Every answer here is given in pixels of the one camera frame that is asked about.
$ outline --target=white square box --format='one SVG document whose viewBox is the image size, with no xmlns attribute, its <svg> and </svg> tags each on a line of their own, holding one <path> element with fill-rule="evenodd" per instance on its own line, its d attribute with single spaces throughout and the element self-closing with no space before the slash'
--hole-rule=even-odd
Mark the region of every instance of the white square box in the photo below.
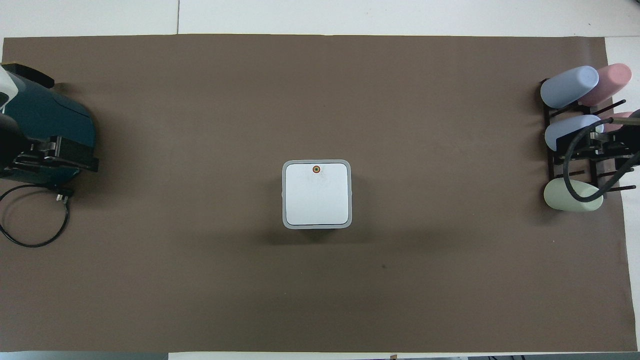
<svg viewBox="0 0 640 360">
<path fill-rule="evenodd" d="M 284 163 L 282 222 L 289 229 L 342 229 L 351 225 L 351 165 L 345 160 Z"/>
</svg>

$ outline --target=brown table surface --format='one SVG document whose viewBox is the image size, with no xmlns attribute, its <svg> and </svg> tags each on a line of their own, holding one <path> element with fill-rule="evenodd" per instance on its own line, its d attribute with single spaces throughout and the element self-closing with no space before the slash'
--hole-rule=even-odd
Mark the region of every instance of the brown table surface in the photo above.
<svg viewBox="0 0 640 360">
<path fill-rule="evenodd" d="M 0 241 L 0 350 L 636 350 L 620 195 L 546 207 L 539 81 L 602 38 L 9 38 L 98 129 L 41 249 Z M 287 160 L 353 224 L 282 224 Z M 2 190 L 14 185 L 1 182 Z M 53 195 L 4 204 L 46 238 Z"/>
</svg>

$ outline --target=white tile floor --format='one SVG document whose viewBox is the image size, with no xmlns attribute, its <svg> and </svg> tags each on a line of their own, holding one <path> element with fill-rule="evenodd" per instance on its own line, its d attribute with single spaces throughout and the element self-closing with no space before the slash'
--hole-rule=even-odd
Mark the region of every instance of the white tile floor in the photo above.
<svg viewBox="0 0 640 360">
<path fill-rule="evenodd" d="M 614 100 L 628 99 L 620 111 L 640 108 L 640 4 L 633 0 L 0 0 L 0 57 L 5 37 L 176 33 L 607 37 L 609 63 L 624 62 L 638 73 Z M 625 175 L 620 182 L 640 184 L 640 171 Z M 640 189 L 623 192 L 623 207 L 638 319 L 640 219 L 635 215 L 640 213 Z M 638 335 L 639 324 L 636 321 Z M 267 360 L 389 355 L 189 353 L 170 357 Z M 427 356 L 444 354 L 401 357 Z"/>
</svg>

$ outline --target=white plastic part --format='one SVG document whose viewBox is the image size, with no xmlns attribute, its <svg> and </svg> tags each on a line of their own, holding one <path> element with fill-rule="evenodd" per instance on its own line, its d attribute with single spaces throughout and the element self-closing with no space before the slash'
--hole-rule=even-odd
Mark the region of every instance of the white plastic part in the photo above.
<svg viewBox="0 0 640 360">
<path fill-rule="evenodd" d="M 593 67 L 576 67 L 546 80 L 540 96 L 549 107 L 562 108 L 591 91 L 598 80 L 598 71 Z"/>
<path fill-rule="evenodd" d="M 7 71 L 2 67 L 0 67 L 0 92 L 6 94 L 9 97 L 8 99 L 5 99 L 5 101 L 1 100 L 4 97 L 0 98 L 0 109 L 4 108 L 4 106 L 7 105 L 18 94 L 18 87 L 15 86 L 15 83 L 13 82 Z"/>
<path fill-rule="evenodd" d="M 578 180 L 570 180 L 573 189 L 578 195 L 587 197 L 593 195 L 598 188 Z M 545 186 L 545 202 L 551 208 L 563 211 L 594 211 L 602 205 L 602 196 L 589 202 L 580 202 L 574 199 L 566 189 L 564 179 L 553 179 Z"/>
<path fill-rule="evenodd" d="M 580 115 L 576 117 L 570 117 L 568 119 L 558 120 L 545 130 L 545 142 L 549 149 L 557 151 L 556 140 L 559 137 L 570 134 L 576 130 L 580 130 L 585 126 L 589 126 L 596 121 L 600 121 L 600 118 L 596 115 Z M 596 132 L 601 133 L 604 131 L 604 125 L 598 125 Z"/>
<path fill-rule="evenodd" d="M 289 229 L 351 224 L 351 166 L 345 160 L 292 160 L 282 167 L 282 222 Z"/>
</svg>

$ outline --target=looped black cable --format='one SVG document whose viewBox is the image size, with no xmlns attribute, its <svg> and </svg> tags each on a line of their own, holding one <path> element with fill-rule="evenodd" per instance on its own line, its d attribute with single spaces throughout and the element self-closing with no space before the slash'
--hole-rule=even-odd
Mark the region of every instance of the looped black cable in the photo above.
<svg viewBox="0 0 640 360">
<path fill-rule="evenodd" d="M 613 121 L 613 118 L 608 118 L 605 120 L 596 121 L 587 127 L 583 127 L 582 130 L 580 130 L 580 132 L 573 138 L 573 140 L 571 140 L 571 142 L 569 143 L 569 147 L 567 148 L 566 153 L 564 154 L 564 161 L 562 164 L 564 184 L 566 185 L 566 189 L 569 191 L 571 196 L 580 202 L 594 201 L 595 199 L 601 197 L 602 194 L 604 194 L 605 192 L 608 192 L 609 189 L 611 189 L 618 182 L 618 180 L 620 180 L 622 175 L 626 174 L 631 167 L 633 167 L 635 164 L 638 163 L 638 161 L 640 161 L 640 151 L 639 151 L 635 153 L 631 158 L 629 158 L 629 160 L 627 160 L 616 171 L 616 173 L 604 185 L 602 185 L 601 188 L 598 189 L 598 191 L 591 194 L 590 196 L 582 197 L 577 192 L 575 192 L 575 189 L 573 188 L 573 185 L 571 184 L 571 181 L 569 178 L 569 161 L 571 161 L 571 157 L 573 156 L 573 150 L 575 150 L 575 147 L 578 145 L 580 140 L 584 138 L 584 136 L 587 135 L 591 130 L 595 129 L 596 127 L 602 124 L 609 124 L 612 121 Z"/>
<path fill-rule="evenodd" d="M 32 184 L 27 184 L 27 185 L 20 185 L 20 186 L 16 186 L 15 188 L 9 189 L 7 190 L 4 194 L 0 195 L 0 202 L 10 193 L 14 192 L 15 190 L 18 189 L 22 189 L 22 188 L 45 188 L 45 189 L 50 189 L 51 188 L 47 187 L 47 186 L 42 186 L 42 185 L 32 185 Z M 43 247 L 44 245 L 48 245 L 50 243 L 52 243 L 55 239 L 57 239 L 60 234 L 62 234 L 62 232 L 65 230 L 65 227 L 67 226 L 67 222 L 69 221 L 69 203 L 68 201 L 64 202 L 65 205 L 65 220 L 62 222 L 62 226 L 60 227 L 60 230 L 58 230 L 58 232 L 49 240 L 47 241 L 43 241 L 42 243 L 36 243 L 36 244 L 27 244 L 27 243 L 23 243 L 19 240 L 16 240 L 13 236 L 11 236 L 11 234 L 9 234 L 7 232 L 7 230 L 4 229 L 4 227 L 2 227 L 2 225 L 0 224 L 0 232 L 2 232 L 6 238 L 8 238 L 9 240 L 11 240 L 11 242 L 13 242 L 14 244 L 20 245 L 20 246 L 24 246 L 24 247 Z"/>
</svg>

